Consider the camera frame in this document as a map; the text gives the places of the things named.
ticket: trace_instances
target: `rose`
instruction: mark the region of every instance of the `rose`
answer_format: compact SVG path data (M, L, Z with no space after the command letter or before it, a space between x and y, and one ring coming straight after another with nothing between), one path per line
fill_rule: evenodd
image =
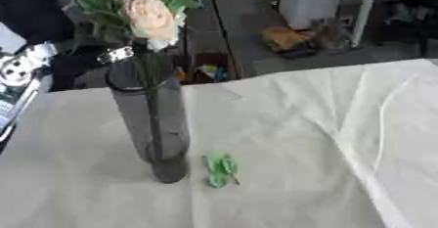
M124 10L131 21L135 36L148 38L150 47L160 50L178 41L178 27L183 23L184 14L172 13L161 0L128 0Z

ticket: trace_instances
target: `glass vase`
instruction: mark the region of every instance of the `glass vase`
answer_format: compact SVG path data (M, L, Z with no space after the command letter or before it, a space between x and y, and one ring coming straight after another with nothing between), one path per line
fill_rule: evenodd
M162 183L188 173L190 136L180 81L170 57L141 54L113 64L106 76L138 155Z

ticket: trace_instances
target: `chair leg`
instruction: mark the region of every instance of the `chair leg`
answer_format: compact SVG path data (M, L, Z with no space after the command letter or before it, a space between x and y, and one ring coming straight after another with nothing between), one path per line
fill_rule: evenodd
M429 12L423 19L419 27L418 51L419 58L426 58L429 51L429 20L432 13Z
M419 38L419 58L426 58L429 50L429 41L427 33L422 32Z

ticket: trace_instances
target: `floor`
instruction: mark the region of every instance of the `floor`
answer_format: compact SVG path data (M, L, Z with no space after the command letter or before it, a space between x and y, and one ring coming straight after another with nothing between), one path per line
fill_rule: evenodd
M279 14L271 8L272 1L274 0L218 0L233 52L241 63L244 76L285 70L390 62L416 57L415 45L388 43L377 47L365 40L360 48L344 54L283 59L267 49L259 35L264 27L285 25ZM438 58L438 42L431 41L430 45L428 58Z

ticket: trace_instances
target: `vase base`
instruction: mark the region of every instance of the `vase base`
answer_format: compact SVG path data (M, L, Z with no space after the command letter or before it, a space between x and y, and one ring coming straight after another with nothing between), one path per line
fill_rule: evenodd
M182 180L188 174L188 163L185 156L151 163L156 180L164 184L172 184Z

